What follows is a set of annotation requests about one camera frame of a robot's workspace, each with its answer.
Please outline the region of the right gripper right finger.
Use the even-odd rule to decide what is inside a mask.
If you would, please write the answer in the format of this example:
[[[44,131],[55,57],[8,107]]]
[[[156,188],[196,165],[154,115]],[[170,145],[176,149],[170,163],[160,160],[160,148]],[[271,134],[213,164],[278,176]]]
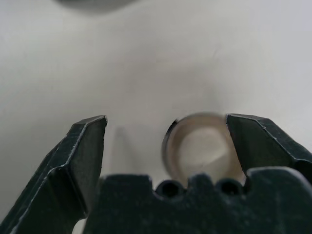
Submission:
[[[227,114],[226,125],[243,172],[289,167],[312,180],[312,154],[268,118]]]

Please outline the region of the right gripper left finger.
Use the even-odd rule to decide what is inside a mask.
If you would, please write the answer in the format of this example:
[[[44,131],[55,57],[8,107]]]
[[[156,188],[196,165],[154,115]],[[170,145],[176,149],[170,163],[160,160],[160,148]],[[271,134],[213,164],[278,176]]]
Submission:
[[[106,116],[72,125],[4,218],[2,234],[70,234],[88,217],[102,168],[106,125]]]

